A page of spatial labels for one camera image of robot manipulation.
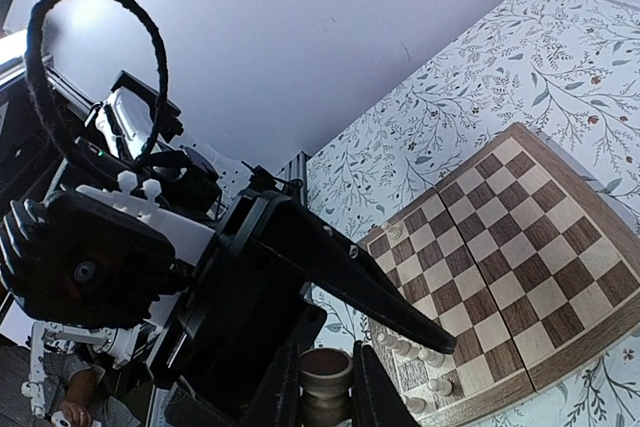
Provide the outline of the dark chess piece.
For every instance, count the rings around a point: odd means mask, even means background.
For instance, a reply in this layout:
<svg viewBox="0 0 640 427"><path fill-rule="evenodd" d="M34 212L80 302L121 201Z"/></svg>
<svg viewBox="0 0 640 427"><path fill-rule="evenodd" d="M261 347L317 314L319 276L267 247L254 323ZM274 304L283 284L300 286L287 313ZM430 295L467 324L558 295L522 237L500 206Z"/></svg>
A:
<svg viewBox="0 0 640 427"><path fill-rule="evenodd" d="M352 416L353 359L338 349L317 348L300 356L302 426L338 426Z"/></svg>

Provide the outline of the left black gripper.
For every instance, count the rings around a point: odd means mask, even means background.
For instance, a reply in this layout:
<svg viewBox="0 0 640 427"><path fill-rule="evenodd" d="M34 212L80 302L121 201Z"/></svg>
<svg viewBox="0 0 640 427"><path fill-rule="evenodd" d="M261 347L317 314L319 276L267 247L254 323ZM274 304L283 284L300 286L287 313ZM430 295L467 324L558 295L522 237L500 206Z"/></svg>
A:
<svg viewBox="0 0 640 427"><path fill-rule="evenodd" d="M269 234L269 250L260 246ZM276 351L311 348L327 319L310 282L439 353L456 339L398 292L357 243L299 201L245 190L214 228L149 359L172 426L236 426Z"/></svg>

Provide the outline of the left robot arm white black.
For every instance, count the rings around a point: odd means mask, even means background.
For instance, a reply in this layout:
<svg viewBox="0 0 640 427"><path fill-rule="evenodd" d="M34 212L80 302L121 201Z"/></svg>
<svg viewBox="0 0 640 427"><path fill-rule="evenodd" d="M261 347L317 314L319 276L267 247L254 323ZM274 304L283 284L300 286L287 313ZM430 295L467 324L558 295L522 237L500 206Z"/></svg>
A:
<svg viewBox="0 0 640 427"><path fill-rule="evenodd" d="M100 149L74 143L109 185L13 203L1 230L5 287L31 318L97 330L141 323L192 269L165 338L166 407L175 426L294 426L301 351L325 311L315 284L408 339L450 355L457 341L396 290L375 260L254 169L219 222L197 221L220 197L193 150L164 149L132 169L116 119Z"/></svg>

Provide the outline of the white chess queen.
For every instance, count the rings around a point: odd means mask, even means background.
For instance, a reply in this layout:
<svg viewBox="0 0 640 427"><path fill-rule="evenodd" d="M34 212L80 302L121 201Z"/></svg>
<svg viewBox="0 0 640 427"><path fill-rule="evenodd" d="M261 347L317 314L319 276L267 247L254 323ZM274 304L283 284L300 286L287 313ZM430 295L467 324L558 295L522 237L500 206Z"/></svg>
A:
<svg viewBox="0 0 640 427"><path fill-rule="evenodd" d="M398 356L414 359L418 356L419 348L411 342L395 335L380 332L376 336L377 342L384 348L395 352Z"/></svg>

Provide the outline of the white chess rook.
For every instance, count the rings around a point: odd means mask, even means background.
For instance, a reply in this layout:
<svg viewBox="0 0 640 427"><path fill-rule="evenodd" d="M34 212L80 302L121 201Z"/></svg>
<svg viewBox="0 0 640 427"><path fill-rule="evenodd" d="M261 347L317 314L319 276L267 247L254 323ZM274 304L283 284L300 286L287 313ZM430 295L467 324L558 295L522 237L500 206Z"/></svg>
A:
<svg viewBox="0 0 640 427"><path fill-rule="evenodd" d="M420 397L406 397L405 406L414 415L425 414L429 411L429 403Z"/></svg>

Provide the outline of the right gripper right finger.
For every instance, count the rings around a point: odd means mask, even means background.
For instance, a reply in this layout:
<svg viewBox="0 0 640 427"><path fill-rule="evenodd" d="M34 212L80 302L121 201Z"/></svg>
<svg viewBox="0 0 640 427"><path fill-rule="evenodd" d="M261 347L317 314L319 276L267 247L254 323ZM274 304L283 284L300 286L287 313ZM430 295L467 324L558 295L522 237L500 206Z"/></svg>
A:
<svg viewBox="0 0 640 427"><path fill-rule="evenodd" d="M370 345L354 343L353 363L353 426L418 427Z"/></svg>

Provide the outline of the white chess bishop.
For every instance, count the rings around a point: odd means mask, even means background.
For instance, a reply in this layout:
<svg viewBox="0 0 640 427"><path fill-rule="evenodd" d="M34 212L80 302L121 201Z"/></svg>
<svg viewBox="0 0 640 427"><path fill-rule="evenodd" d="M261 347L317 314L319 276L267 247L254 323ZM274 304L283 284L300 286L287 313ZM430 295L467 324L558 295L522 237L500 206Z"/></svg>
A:
<svg viewBox="0 0 640 427"><path fill-rule="evenodd" d="M446 397L449 396L453 390L453 384L443 378L430 379L427 382L427 388L434 395Z"/></svg>

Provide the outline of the white chess pawn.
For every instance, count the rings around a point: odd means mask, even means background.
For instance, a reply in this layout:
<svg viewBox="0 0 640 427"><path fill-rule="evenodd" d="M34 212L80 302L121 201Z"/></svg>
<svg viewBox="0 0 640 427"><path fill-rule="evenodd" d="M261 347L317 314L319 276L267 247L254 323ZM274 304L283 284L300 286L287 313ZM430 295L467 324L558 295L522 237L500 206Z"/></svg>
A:
<svg viewBox="0 0 640 427"><path fill-rule="evenodd" d="M381 228L383 232L387 235L387 237L396 241L402 237L402 226L398 224L392 224L391 222L385 221L381 224Z"/></svg>

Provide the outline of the wooden chess board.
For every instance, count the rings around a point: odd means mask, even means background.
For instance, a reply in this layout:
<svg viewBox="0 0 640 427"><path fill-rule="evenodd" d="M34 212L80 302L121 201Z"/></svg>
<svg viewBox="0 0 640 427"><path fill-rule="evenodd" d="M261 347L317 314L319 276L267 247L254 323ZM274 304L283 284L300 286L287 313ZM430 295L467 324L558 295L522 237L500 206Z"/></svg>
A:
<svg viewBox="0 0 640 427"><path fill-rule="evenodd" d="M639 240L586 181L520 124L363 240L399 293L457 340L433 368L380 345L401 398L424 398L421 426L463 426L550 388L571 398L561 426L621 426L639 396L606 351L639 323ZM434 395L430 379L453 384Z"/></svg>

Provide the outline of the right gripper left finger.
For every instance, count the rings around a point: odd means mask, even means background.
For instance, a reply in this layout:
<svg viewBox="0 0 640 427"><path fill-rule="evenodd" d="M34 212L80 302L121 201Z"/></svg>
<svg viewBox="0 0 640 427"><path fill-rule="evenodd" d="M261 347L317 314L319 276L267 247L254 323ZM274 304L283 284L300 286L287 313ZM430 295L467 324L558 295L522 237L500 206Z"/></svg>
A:
<svg viewBox="0 0 640 427"><path fill-rule="evenodd" d="M299 345L288 342L275 353L239 425L242 427L299 426L299 372Z"/></svg>

